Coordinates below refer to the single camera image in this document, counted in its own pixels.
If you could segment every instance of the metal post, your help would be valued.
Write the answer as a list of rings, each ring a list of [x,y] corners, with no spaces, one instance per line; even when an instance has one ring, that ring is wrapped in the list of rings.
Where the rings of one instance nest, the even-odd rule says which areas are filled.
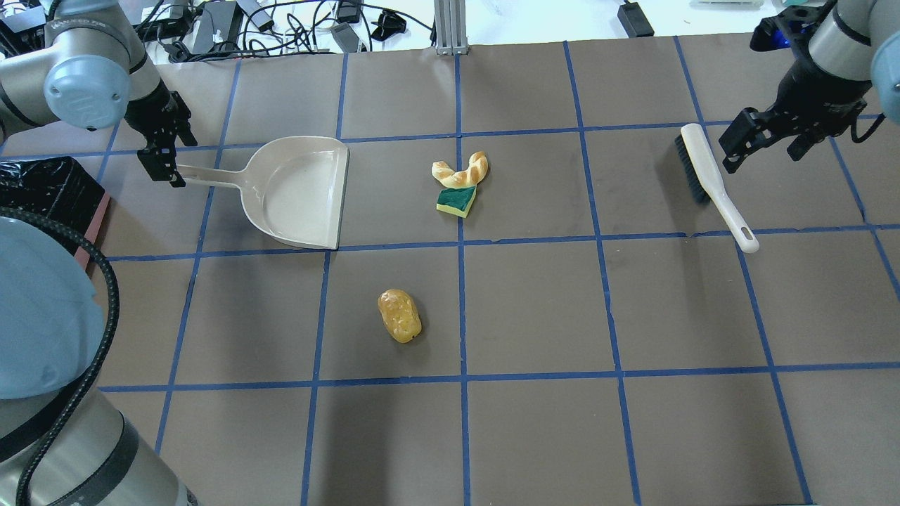
[[[435,49],[439,55],[468,54],[465,0],[435,0]]]

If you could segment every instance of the twisted bread roll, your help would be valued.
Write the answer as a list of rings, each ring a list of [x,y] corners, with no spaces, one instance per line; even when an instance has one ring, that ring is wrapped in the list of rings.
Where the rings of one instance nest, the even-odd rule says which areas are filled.
[[[446,162],[431,164],[431,175],[447,188],[468,188],[478,185],[488,175],[488,157],[484,151],[473,153],[469,157],[469,168],[454,172]]]

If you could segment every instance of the green scouring pad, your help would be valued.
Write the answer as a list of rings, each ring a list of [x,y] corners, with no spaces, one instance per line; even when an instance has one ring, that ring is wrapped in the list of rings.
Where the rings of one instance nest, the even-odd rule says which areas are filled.
[[[447,188],[437,196],[437,210],[465,218],[475,202],[475,186]]]

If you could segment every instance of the dustpan handle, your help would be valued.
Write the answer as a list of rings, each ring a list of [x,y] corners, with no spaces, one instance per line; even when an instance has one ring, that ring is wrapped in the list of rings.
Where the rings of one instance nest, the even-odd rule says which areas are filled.
[[[194,183],[195,185],[240,188],[241,175],[239,172],[181,164],[178,164],[178,172],[181,173],[181,177],[183,177],[185,181]]]

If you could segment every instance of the white brush handle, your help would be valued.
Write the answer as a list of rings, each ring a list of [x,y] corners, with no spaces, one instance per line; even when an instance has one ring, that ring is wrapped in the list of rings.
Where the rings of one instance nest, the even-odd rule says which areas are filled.
[[[753,235],[753,230],[747,225],[737,207],[734,206],[728,193],[725,191],[725,181],[719,172],[719,164],[713,156],[713,150],[709,147],[707,136],[703,127],[697,123],[689,123],[681,127],[681,139],[688,150],[690,163],[694,166],[694,172],[700,185],[709,194],[715,207],[728,225],[728,230],[734,236],[738,246],[744,253],[755,253],[760,248],[760,242]]]

